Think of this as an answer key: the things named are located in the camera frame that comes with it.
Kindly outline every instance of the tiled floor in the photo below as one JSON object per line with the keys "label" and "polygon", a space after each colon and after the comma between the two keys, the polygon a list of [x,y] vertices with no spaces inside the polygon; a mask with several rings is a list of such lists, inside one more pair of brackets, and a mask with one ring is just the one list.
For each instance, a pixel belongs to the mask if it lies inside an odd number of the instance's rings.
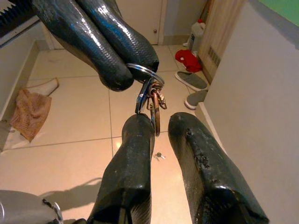
{"label": "tiled floor", "polygon": [[[181,46],[154,46],[165,79],[163,93],[168,109],[161,111],[161,135],[152,160],[152,223],[190,224],[191,218],[178,161],[168,140],[169,118],[189,112],[184,99],[191,90],[175,79],[184,67],[174,60]],[[121,144],[121,129],[134,114],[141,84],[124,92],[109,91],[97,73],[65,50],[40,52],[29,85],[58,77],[60,86],[51,95],[49,116],[39,134],[28,143],[11,133],[0,155],[0,189],[24,191],[56,201],[66,220],[87,218],[100,179]]]}

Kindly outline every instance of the small key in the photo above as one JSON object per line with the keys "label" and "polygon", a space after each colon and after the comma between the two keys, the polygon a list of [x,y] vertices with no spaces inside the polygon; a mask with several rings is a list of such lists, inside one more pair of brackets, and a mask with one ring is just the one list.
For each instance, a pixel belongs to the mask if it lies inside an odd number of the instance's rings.
{"label": "small key", "polygon": [[160,152],[157,153],[157,157],[158,157],[158,158],[162,158],[162,159],[164,159],[164,160],[166,159],[166,156],[163,156],[162,153],[160,153]]}

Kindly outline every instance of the plastic bottle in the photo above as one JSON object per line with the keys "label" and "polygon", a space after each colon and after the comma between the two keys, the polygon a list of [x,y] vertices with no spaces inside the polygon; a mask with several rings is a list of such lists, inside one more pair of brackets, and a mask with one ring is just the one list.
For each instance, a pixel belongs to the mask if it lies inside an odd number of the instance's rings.
{"label": "plastic bottle", "polygon": [[196,23],[191,26],[191,35],[188,40],[188,49],[191,52],[199,50],[201,40],[204,34],[205,24],[199,19]]}

